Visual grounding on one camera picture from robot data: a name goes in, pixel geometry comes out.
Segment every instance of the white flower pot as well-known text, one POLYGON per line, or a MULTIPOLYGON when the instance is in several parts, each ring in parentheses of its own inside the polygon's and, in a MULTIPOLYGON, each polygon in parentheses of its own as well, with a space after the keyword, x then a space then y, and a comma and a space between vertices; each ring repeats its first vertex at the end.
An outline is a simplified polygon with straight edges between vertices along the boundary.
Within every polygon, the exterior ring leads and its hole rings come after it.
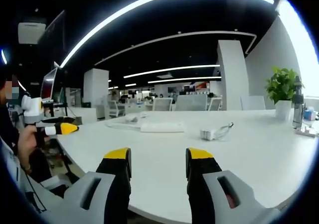
POLYGON ((276 118, 279 120, 289 120, 291 101, 278 101, 275 104, 276 107, 276 118))

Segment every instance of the potted plant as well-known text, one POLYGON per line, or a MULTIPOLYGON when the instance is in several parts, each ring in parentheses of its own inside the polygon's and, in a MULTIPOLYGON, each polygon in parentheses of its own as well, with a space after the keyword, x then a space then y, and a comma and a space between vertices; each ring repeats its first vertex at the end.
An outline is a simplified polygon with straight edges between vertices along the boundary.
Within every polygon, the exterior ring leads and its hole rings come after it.
POLYGON ((276 117, 282 120, 288 120, 292 107, 292 99, 295 91, 295 79, 297 73, 293 69, 280 69, 273 67, 274 74, 267 79, 266 90, 268 96, 274 101, 276 107, 276 117))

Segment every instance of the person's hand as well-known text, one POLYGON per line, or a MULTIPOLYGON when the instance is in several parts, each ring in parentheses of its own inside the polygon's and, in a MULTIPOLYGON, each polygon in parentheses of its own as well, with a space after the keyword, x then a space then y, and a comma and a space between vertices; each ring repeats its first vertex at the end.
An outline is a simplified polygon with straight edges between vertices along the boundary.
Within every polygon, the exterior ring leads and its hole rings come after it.
POLYGON ((29 156, 36 148, 36 139, 34 133, 36 127, 34 125, 27 126, 19 136, 17 145, 18 159, 23 168, 30 169, 29 156))

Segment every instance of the green leaves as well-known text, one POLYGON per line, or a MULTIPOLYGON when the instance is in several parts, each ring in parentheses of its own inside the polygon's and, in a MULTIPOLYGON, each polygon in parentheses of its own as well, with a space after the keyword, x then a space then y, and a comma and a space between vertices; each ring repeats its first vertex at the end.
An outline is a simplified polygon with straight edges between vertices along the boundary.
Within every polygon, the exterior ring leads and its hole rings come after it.
POLYGON ((297 73, 293 69, 272 67, 274 74, 267 79, 265 86, 268 96, 276 104, 278 101, 290 101, 294 96, 294 82, 297 73))

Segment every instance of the water bottle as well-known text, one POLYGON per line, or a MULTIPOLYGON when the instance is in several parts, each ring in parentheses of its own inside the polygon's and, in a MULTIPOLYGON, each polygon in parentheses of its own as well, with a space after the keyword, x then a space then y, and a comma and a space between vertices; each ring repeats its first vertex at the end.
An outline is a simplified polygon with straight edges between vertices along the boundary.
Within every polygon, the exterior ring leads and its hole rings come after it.
POLYGON ((293 97, 294 102, 294 120, 293 127, 301 128, 303 124, 303 112, 304 112, 304 95, 302 93, 302 83, 299 76, 295 78, 295 94, 293 97))

